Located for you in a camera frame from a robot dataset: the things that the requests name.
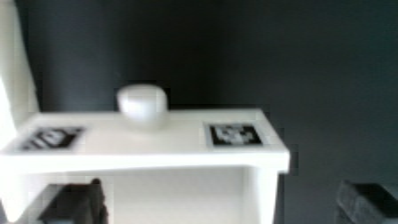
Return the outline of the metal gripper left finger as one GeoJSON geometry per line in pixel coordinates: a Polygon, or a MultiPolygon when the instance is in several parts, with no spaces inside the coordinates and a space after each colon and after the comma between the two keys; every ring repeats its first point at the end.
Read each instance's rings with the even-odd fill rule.
{"type": "Polygon", "coordinates": [[[66,184],[40,215],[43,224],[109,224],[102,180],[66,184]]]}

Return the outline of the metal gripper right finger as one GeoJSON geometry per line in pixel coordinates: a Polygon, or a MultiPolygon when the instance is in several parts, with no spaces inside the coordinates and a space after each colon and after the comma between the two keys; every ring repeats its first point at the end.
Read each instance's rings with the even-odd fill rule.
{"type": "Polygon", "coordinates": [[[342,182],[335,224],[398,224],[398,184],[342,182]]]}

